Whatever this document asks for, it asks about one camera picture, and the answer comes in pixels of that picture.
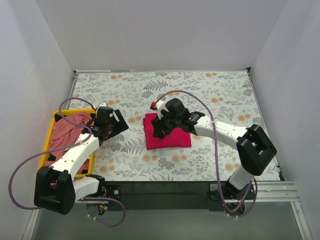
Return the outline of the magenta t shirt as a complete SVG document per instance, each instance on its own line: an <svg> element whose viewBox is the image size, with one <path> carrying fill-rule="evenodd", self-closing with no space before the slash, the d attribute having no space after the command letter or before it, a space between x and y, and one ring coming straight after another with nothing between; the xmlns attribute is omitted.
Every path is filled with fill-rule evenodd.
<svg viewBox="0 0 320 240"><path fill-rule="evenodd" d="M143 118L143 129L145 134L145 144L147 150L163 148L188 148L192 146L190 133L176 128L164 139L153 137L154 127L152 120L157 116L156 113L146 113Z"/></svg>

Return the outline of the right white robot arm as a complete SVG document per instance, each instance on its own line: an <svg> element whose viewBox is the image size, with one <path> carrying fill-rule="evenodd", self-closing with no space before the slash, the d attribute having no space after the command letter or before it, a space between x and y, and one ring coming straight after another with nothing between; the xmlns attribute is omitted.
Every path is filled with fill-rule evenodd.
<svg viewBox="0 0 320 240"><path fill-rule="evenodd" d="M150 108L157 112L157 116L151 121L155 138L163 140L173 130L181 129L195 136L211 138L237 150L240 167L229 177L226 186L227 195L232 199L243 195L245 186L255 176L260 176L277 154L274 144L257 124L243 127L221 121L214 122L202 112L190 112L177 98L167 102L153 102Z"/></svg>

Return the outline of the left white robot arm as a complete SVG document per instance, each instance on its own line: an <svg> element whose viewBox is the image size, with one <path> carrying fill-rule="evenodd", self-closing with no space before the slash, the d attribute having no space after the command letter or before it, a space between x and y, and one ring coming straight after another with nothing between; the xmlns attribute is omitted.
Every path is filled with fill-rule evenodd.
<svg viewBox="0 0 320 240"><path fill-rule="evenodd" d="M36 173L34 204L56 213L66 215L76 201L85 197L101 200L106 196L105 179L88 174L79 180L75 176L81 166L103 142L129 128L118 109L101 106L95 117L68 148L63 156L51 166L42 166Z"/></svg>

